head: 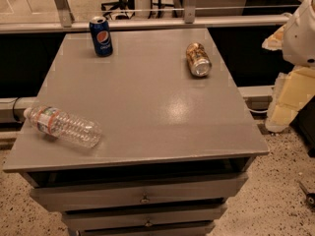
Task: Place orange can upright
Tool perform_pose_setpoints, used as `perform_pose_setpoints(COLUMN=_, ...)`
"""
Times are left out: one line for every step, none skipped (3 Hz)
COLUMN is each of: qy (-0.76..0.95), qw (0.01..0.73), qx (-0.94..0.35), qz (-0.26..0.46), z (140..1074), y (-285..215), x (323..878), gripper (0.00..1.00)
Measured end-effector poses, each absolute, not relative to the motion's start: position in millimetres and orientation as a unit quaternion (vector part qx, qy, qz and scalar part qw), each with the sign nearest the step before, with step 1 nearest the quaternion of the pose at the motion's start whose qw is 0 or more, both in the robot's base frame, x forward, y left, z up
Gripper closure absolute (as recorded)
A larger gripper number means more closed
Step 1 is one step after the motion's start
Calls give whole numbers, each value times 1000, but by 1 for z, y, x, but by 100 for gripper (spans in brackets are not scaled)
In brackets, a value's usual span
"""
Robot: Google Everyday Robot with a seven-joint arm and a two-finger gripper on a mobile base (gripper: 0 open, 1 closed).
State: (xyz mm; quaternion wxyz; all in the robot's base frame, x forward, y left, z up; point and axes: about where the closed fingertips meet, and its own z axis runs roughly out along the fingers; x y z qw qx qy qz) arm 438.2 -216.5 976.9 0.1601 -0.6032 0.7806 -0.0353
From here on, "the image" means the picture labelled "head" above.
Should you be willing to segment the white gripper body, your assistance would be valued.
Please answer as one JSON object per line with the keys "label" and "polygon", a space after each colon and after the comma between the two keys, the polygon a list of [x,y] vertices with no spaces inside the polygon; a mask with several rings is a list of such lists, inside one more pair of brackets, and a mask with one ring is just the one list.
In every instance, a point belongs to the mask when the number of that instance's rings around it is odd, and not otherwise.
{"label": "white gripper body", "polygon": [[285,24],[283,59],[293,65],[315,66],[315,0],[304,0]]}

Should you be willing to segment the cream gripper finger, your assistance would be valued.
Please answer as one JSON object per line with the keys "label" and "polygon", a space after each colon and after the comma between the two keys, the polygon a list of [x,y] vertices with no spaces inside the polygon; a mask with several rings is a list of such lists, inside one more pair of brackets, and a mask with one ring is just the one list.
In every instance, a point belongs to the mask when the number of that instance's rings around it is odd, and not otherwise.
{"label": "cream gripper finger", "polygon": [[279,73],[267,111],[267,130],[282,132],[314,96],[314,68],[295,66],[288,74]]}
{"label": "cream gripper finger", "polygon": [[283,49],[284,26],[278,28],[273,34],[266,38],[262,47],[267,50],[276,51]]}

